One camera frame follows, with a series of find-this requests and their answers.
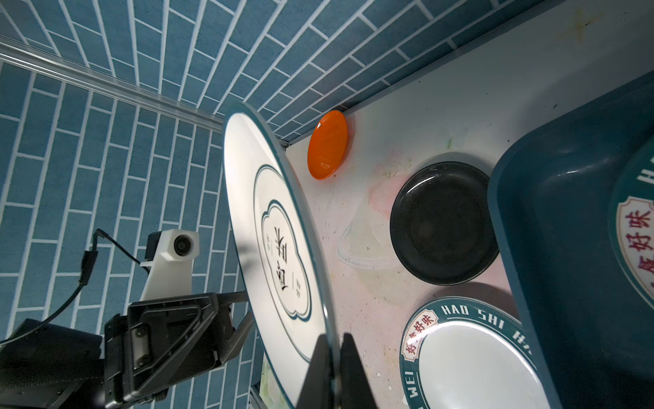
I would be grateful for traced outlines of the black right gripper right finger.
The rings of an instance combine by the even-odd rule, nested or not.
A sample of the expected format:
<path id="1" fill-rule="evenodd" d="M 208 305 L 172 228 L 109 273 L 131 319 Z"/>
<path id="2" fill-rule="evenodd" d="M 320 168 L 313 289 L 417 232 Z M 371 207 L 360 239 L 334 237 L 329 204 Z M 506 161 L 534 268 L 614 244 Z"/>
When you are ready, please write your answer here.
<path id="1" fill-rule="evenodd" d="M 347 332 L 343 334 L 340 352 L 340 375 L 342 409 L 377 409 L 354 337 Z"/>

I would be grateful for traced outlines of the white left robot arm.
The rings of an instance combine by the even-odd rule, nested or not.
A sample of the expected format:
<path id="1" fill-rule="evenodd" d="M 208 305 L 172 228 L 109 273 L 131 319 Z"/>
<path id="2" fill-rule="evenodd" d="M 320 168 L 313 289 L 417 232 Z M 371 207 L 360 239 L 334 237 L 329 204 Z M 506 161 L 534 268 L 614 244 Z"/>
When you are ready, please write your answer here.
<path id="1" fill-rule="evenodd" d="M 233 325 L 243 291 L 133 303 L 103 335 L 26 320 L 1 348 L 3 408 L 130 408 L 237 357 L 254 325 Z"/>

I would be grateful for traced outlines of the white plate cloud motif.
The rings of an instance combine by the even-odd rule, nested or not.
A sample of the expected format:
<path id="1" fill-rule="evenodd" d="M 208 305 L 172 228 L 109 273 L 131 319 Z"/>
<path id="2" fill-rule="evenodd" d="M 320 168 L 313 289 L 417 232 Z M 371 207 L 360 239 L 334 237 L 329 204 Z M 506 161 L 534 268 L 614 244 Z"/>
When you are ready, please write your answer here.
<path id="1" fill-rule="evenodd" d="M 272 372 L 295 406 L 318 339 L 339 346 L 320 238 L 296 172 L 259 112 L 228 106 L 223 153 L 245 289 Z"/>

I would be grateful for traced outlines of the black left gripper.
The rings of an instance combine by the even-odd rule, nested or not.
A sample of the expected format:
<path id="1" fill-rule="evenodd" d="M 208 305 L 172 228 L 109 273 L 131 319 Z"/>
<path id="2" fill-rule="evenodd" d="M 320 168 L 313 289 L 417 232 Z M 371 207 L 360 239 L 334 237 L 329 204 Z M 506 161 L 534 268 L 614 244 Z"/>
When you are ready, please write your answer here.
<path id="1" fill-rule="evenodd" d="M 237 357 L 255 319 L 250 308 L 238 327 L 231 306 L 246 291 L 142 301 L 104 327 L 106 408 L 163 400 L 170 387 Z"/>

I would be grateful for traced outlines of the green rim plate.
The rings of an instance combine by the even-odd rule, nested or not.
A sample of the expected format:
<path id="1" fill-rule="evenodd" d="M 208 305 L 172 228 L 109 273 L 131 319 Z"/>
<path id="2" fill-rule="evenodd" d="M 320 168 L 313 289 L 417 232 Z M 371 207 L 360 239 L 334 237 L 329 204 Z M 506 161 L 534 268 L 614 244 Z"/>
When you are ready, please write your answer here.
<path id="1" fill-rule="evenodd" d="M 653 147 L 643 147 L 622 170 L 608 213 L 618 264 L 644 301 L 653 305 Z"/>
<path id="2" fill-rule="evenodd" d="M 400 378 L 410 408 L 549 406 L 520 321 L 473 298 L 437 298 L 410 317 Z"/>

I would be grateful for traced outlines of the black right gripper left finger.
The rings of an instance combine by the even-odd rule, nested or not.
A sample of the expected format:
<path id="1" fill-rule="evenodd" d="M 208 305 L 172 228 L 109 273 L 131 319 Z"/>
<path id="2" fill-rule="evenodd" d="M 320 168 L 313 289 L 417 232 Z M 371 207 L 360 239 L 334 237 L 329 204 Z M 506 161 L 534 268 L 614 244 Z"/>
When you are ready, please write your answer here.
<path id="1" fill-rule="evenodd" d="M 332 409 L 334 407 L 333 360 L 325 334 L 316 342 L 296 409 Z"/>

